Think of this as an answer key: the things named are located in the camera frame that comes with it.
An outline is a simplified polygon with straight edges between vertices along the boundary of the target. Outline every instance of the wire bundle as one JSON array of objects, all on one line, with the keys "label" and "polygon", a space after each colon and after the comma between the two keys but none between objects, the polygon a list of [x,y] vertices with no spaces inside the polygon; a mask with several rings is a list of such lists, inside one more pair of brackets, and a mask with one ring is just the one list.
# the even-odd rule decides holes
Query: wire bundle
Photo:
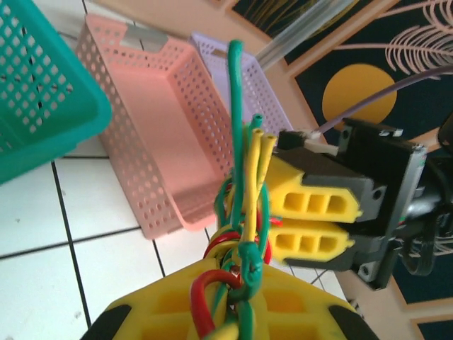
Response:
[{"label": "wire bundle", "polygon": [[[241,41],[233,40],[228,51],[234,166],[215,199],[218,230],[204,255],[216,259],[218,269],[203,273],[190,288],[190,309],[200,339],[253,338],[249,301],[260,289],[263,263],[272,257],[270,223],[279,224],[276,217],[270,218],[265,184],[277,138],[260,129],[261,115],[254,115],[247,125],[242,123],[242,47]],[[216,282],[221,284],[209,308],[204,291]],[[222,303],[226,319],[216,329],[213,316]]]}]

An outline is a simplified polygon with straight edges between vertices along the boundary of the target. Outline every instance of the black connector part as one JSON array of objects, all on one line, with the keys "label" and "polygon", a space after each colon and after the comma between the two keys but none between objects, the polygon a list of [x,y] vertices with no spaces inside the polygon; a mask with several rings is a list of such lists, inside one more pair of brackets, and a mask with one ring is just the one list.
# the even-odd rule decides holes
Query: black connector part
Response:
[{"label": "black connector part", "polygon": [[280,150],[291,150],[297,147],[303,147],[305,136],[299,131],[280,131],[278,134],[277,148]]}]

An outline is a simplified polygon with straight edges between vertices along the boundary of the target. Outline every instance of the tile grout line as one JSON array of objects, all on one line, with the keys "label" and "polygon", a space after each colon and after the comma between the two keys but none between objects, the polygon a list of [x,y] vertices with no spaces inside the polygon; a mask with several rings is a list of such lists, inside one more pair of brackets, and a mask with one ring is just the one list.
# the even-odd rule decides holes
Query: tile grout line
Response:
[{"label": "tile grout line", "polygon": [[165,278],[164,265],[162,264],[161,255],[159,254],[159,250],[157,249],[157,244],[156,244],[155,239],[153,239],[153,246],[154,246],[154,251],[156,252],[157,261],[159,262],[159,267],[161,267],[162,277]]},{"label": "tile grout line", "polygon": [[103,239],[104,237],[109,237],[109,236],[114,236],[114,235],[119,235],[119,234],[126,234],[128,232],[133,232],[135,230],[139,230],[140,227],[131,227],[127,229],[121,229],[121,230],[115,230],[114,232],[106,232],[104,234],[97,234],[93,236],[87,236],[87,237],[82,237],[80,239],[74,239],[72,243],[74,244],[79,244],[79,243],[84,243],[87,241],[93,241],[95,239]]},{"label": "tile grout line", "polygon": [[85,297],[85,292],[84,292],[84,285],[82,283],[82,278],[81,278],[81,275],[80,275],[79,265],[77,263],[76,249],[74,248],[74,243],[72,241],[71,230],[69,229],[69,221],[68,221],[68,217],[67,217],[67,214],[66,214],[66,208],[64,207],[62,188],[61,188],[61,186],[59,184],[57,166],[55,165],[54,161],[52,162],[52,172],[54,174],[55,186],[57,187],[58,200],[59,200],[60,208],[62,210],[64,228],[66,230],[66,235],[67,235],[67,238],[68,238],[69,251],[71,252],[71,257],[72,257],[72,264],[74,265],[74,272],[76,274],[76,279],[77,279],[77,285],[79,287],[80,298],[81,298],[81,301],[82,301],[82,306],[84,308],[86,325],[87,325],[88,328],[90,328],[91,320],[90,320],[90,314],[88,312],[88,304],[86,302],[86,297]]},{"label": "tile grout line", "polygon": [[68,246],[68,245],[69,245],[68,242],[59,242],[59,243],[51,244],[49,246],[40,246],[38,248],[32,248],[32,249],[27,249],[27,250],[23,250],[23,251],[17,251],[15,253],[9,253],[9,254],[5,254],[5,255],[1,255],[0,256],[0,261],[1,260],[12,259],[14,257],[19,257],[19,256],[23,256],[23,255],[39,253],[40,251],[56,249],[56,248],[60,248],[62,246],[64,247],[64,246]]},{"label": "tile grout line", "polygon": [[[114,235],[118,235],[118,234],[126,234],[128,232],[133,232],[133,231],[139,230],[139,229],[140,229],[140,227],[132,227],[132,228],[127,228],[127,229],[116,230],[114,232],[106,232],[104,234],[97,234],[97,235],[93,235],[93,236],[82,237],[80,239],[73,240],[72,243],[74,243],[74,244],[84,243],[84,242],[92,241],[92,240],[95,240],[95,239],[102,239],[104,237],[114,236]],[[60,248],[62,246],[63,247],[69,246],[69,242],[57,242],[57,243],[54,243],[54,244],[49,244],[47,246],[39,246],[37,248],[31,248],[31,249],[16,251],[14,253],[8,253],[8,254],[0,255],[0,261],[1,260],[12,259],[14,257],[19,257],[19,256],[39,253],[41,251],[52,250],[52,249]]]}]

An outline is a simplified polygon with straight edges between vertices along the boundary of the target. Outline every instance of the palm leaf graphic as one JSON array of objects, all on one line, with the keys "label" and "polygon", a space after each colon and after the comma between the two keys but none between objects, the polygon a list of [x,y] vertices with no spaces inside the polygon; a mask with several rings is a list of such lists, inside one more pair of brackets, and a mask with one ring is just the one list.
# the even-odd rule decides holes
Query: palm leaf graphic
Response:
[{"label": "palm leaf graphic", "polygon": [[429,1],[423,7],[423,15],[438,30],[453,34],[453,0]]},{"label": "palm leaf graphic", "polygon": [[[422,8],[427,25],[407,28],[388,44],[341,45],[335,50],[384,49],[389,66],[407,75],[453,64],[453,0],[427,0],[403,7],[404,11],[419,8]],[[401,9],[390,12],[397,14]]]},{"label": "palm leaf graphic", "polygon": [[434,25],[413,26],[390,41],[385,58],[394,71],[407,75],[453,64],[453,35]]}]

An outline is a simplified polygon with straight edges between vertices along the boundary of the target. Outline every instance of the white tile floor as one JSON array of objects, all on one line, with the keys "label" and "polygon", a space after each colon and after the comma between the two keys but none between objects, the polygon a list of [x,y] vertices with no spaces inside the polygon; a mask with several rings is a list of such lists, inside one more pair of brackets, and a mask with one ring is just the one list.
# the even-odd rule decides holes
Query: white tile floor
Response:
[{"label": "white tile floor", "polygon": [[[34,0],[75,46],[82,0]],[[0,186],[0,339],[80,339],[114,299],[202,256],[214,226],[147,241],[97,138]],[[340,298],[332,272],[273,266]]]}]

